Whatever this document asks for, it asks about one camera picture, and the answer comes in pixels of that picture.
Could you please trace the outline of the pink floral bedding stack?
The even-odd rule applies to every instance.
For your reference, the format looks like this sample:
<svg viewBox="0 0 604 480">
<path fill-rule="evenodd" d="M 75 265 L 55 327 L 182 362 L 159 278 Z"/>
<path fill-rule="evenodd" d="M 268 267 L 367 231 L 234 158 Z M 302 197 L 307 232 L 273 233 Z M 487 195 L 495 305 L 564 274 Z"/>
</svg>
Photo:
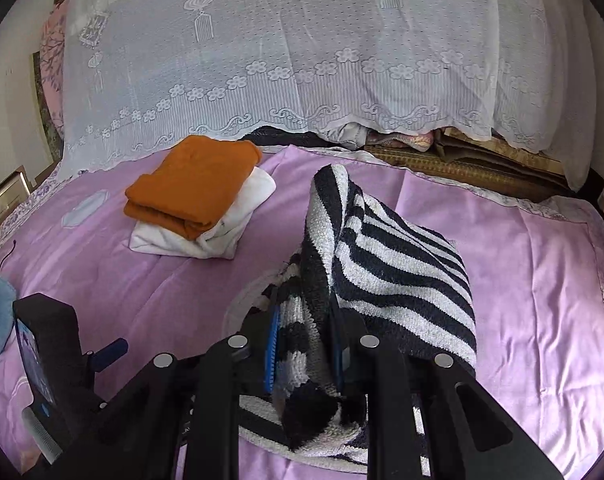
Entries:
<svg viewBox="0 0 604 480">
<path fill-rule="evenodd" d="M 64 137 L 62 72 L 68 4 L 69 0 L 64 0 L 54 6 L 43 25 L 42 38 L 40 38 L 40 81 L 52 124 L 60 138 Z"/>
</svg>

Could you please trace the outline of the orange folded garment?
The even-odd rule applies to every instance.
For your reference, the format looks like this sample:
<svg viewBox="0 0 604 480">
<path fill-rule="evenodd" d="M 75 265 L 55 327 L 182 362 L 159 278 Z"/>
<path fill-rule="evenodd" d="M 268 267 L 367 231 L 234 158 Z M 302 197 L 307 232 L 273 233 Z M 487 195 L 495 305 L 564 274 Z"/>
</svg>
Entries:
<svg viewBox="0 0 604 480">
<path fill-rule="evenodd" d="M 229 210 L 261 158 L 250 141 L 188 136 L 125 190 L 124 214 L 196 240 Z"/>
</svg>

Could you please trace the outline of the white folded garment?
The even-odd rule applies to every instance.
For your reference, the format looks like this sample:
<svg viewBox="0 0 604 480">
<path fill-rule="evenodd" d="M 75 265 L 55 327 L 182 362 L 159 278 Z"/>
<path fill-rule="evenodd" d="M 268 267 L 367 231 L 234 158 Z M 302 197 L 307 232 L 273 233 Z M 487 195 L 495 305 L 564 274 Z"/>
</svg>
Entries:
<svg viewBox="0 0 604 480">
<path fill-rule="evenodd" d="M 156 256 L 232 260 L 252 214 L 275 191 L 274 179 L 263 169 L 255 167 L 221 220 L 196 240 L 186 240 L 168 229 L 139 221 L 135 224 L 128 248 Z"/>
</svg>

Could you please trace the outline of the black white striped sweater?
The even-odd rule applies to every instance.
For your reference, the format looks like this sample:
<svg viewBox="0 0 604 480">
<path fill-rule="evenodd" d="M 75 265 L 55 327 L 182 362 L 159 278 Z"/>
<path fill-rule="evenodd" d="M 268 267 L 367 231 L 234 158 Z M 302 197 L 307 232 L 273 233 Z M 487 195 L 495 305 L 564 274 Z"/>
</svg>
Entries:
<svg viewBox="0 0 604 480">
<path fill-rule="evenodd" d="M 363 472 L 365 399 L 332 374 L 330 315 L 354 312 L 368 334 L 421 359 L 477 366 L 476 318 L 462 257 L 440 233 L 405 221 L 365 193 L 341 165 L 314 174 L 300 248 L 259 296 L 244 326 L 279 311 L 274 385 L 240 399 L 240 434 L 316 467 Z"/>
</svg>

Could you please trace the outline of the brown woven bamboo mat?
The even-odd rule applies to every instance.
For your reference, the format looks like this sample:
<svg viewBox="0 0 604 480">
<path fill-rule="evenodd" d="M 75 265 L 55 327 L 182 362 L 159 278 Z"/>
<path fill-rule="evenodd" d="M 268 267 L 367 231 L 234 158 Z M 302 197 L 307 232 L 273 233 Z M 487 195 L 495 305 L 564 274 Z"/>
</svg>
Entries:
<svg viewBox="0 0 604 480">
<path fill-rule="evenodd" d="M 476 141 L 453 127 L 420 136 L 371 132 L 364 149 L 393 166 L 534 203 L 573 194 L 560 162 L 513 148 L 497 134 Z"/>
</svg>

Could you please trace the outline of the white lace cover cloth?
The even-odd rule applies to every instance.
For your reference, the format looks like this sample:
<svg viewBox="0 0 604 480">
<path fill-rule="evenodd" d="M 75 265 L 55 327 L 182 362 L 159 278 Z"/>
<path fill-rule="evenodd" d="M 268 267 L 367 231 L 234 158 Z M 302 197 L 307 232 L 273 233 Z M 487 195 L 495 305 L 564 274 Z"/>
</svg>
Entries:
<svg viewBox="0 0 604 480">
<path fill-rule="evenodd" d="M 60 174 L 198 134 L 454 127 L 586 180 L 595 71 L 583 0 L 71 0 Z"/>
</svg>

